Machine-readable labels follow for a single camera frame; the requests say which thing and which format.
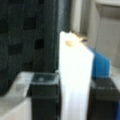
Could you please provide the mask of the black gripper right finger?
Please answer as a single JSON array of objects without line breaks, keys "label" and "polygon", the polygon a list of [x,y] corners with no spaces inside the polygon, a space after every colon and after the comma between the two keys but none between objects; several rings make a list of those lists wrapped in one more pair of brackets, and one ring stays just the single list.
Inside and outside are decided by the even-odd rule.
[{"label": "black gripper right finger", "polygon": [[120,78],[93,78],[91,83],[91,119],[117,120],[120,102]]}]

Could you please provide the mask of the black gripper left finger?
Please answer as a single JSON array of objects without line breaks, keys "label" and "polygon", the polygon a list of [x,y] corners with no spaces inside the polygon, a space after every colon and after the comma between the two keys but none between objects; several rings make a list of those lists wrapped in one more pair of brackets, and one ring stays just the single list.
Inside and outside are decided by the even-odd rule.
[{"label": "black gripper left finger", "polygon": [[57,120],[59,76],[55,73],[36,73],[27,95],[32,101],[32,120]]}]

